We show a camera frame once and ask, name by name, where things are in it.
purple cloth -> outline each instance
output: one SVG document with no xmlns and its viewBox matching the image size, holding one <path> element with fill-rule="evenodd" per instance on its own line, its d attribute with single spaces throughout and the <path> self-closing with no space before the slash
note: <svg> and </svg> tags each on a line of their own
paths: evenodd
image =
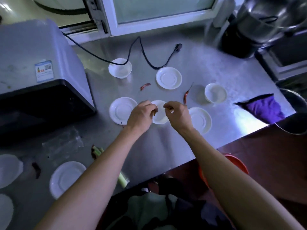
<svg viewBox="0 0 307 230">
<path fill-rule="evenodd" d="M 257 119 L 267 124 L 274 124 L 285 118 L 279 103 L 275 101 L 274 94 L 272 93 L 260 95 L 247 102 L 238 102 L 235 104 L 241 106 Z"/>
</svg>

barcode sticker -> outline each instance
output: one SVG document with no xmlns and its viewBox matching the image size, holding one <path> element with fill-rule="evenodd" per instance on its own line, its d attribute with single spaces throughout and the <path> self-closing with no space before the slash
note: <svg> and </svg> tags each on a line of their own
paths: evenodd
<svg viewBox="0 0 307 230">
<path fill-rule="evenodd" d="M 50 60 L 35 64 L 35 72 L 37 82 L 52 80 L 54 78 Z"/>
</svg>

dried red chili pepper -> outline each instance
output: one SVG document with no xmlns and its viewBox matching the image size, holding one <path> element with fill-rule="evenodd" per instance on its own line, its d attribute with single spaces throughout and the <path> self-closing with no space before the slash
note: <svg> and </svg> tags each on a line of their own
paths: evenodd
<svg viewBox="0 0 307 230">
<path fill-rule="evenodd" d="M 183 104 L 186 104 L 187 103 L 187 95 L 190 91 L 190 89 L 192 88 L 194 82 L 192 83 L 191 87 L 188 89 L 188 91 L 185 93 L 184 97 L 183 97 Z"/>
<path fill-rule="evenodd" d="M 149 86 L 149 85 L 151 85 L 150 83 L 146 83 L 145 85 L 142 85 L 141 86 L 141 91 L 146 87 L 146 86 Z"/>
</svg>

stainless steel counter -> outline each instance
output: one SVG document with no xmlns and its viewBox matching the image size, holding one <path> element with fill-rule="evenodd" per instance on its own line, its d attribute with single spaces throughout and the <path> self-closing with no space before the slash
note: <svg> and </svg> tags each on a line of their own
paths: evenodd
<svg viewBox="0 0 307 230">
<path fill-rule="evenodd" d="M 104 39 L 83 46 L 109 60 L 127 58 L 129 46 L 135 36 Z M 82 136 L 84 147 L 72 153 L 66 161 L 79 161 L 88 167 L 93 162 L 90 155 L 91 145 L 103 148 L 109 146 L 122 127 L 110 119 L 108 109 L 113 100 L 122 96 L 131 97 L 136 102 L 147 99 L 182 102 L 184 93 L 194 82 L 187 97 L 187 106 L 202 107 L 211 115 L 212 128 L 204 137 L 215 148 L 267 126 L 234 105 L 235 102 L 260 94 L 274 93 L 285 115 L 294 113 L 256 59 L 238 59 L 205 44 L 203 29 L 145 36 L 142 37 L 142 42 L 149 61 L 155 66 L 163 65 L 175 45 L 182 43 L 181 51 L 174 55 L 168 64 L 181 72 L 181 86 L 175 90 L 165 90 L 158 86 L 155 80 L 157 71 L 146 63 L 139 43 L 134 45 L 130 56 L 132 73 L 123 80 L 109 74 L 107 63 L 75 46 L 74 49 L 86 68 L 98 113 L 72 124 Z M 227 90 L 228 99 L 224 103 L 213 105 L 205 100 L 204 88 L 211 82 L 221 84 Z M 140 91 L 140 87 L 145 83 L 152 85 Z M 72 125 L 0 151 L 17 156 L 33 156 L 42 168 L 38 180 L 16 181 L 0 190 L 12 197 L 15 204 L 13 222 L 8 229 L 32 229 L 54 201 L 49 193 L 48 183 L 56 167 L 42 152 L 41 144 Z M 169 123 L 152 124 L 132 147 L 122 171 L 130 179 L 128 187 L 132 187 L 194 158 L 187 143 Z M 121 190 L 118 185 L 114 193 Z"/>
</svg>

white plate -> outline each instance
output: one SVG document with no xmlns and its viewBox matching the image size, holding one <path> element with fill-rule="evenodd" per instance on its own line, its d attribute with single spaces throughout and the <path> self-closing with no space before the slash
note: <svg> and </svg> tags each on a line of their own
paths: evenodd
<svg viewBox="0 0 307 230">
<path fill-rule="evenodd" d="M 5 194 L 0 194 L 0 230 L 9 226 L 14 213 L 12 200 Z"/>
<path fill-rule="evenodd" d="M 118 63 L 118 64 L 123 64 L 126 61 L 127 61 L 127 59 L 117 58 L 117 59 L 113 60 L 112 62 Z M 126 63 L 125 65 L 109 64 L 109 73 L 113 77 L 124 79 L 124 78 L 128 77 L 128 75 L 131 73 L 131 71 L 132 71 L 132 64 L 130 63 L 130 61 L 128 61 L 128 63 Z"/>
<path fill-rule="evenodd" d="M 49 189 L 51 195 L 58 199 L 83 174 L 86 167 L 80 162 L 69 161 L 57 167 L 52 174 Z"/>
<path fill-rule="evenodd" d="M 192 119 L 193 127 L 199 131 L 200 134 L 206 134 L 212 125 L 211 116 L 207 111 L 200 107 L 192 107 L 189 109 Z"/>
<path fill-rule="evenodd" d="M 23 172 L 23 163 L 12 154 L 0 155 L 0 188 L 10 185 Z"/>
<path fill-rule="evenodd" d="M 109 108 L 110 117 L 119 125 L 127 125 L 127 120 L 137 105 L 137 102 L 130 97 L 120 97 L 111 103 Z"/>
<path fill-rule="evenodd" d="M 167 116 L 165 115 L 165 108 L 163 105 L 166 103 L 162 100 L 155 100 L 151 102 L 152 104 L 157 105 L 158 107 L 158 112 L 156 113 L 155 116 L 153 116 L 153 123 L 155 124 L 165 124 L 166 122 L 169 121 Z"/>
<path fill-rule="evenodd" d="M 224 87 L 210 83 L 205 87 L 205 97 L 211 103 L 221 103 L 227 98 L 227 91 Z"/>
<path fill-rule="evenodd" d="M 164 67 L 157 72 L 156 80 L 165 89 L 175 89 L 181 85 L 182 76 L 177 69 Z"/>
</svg>

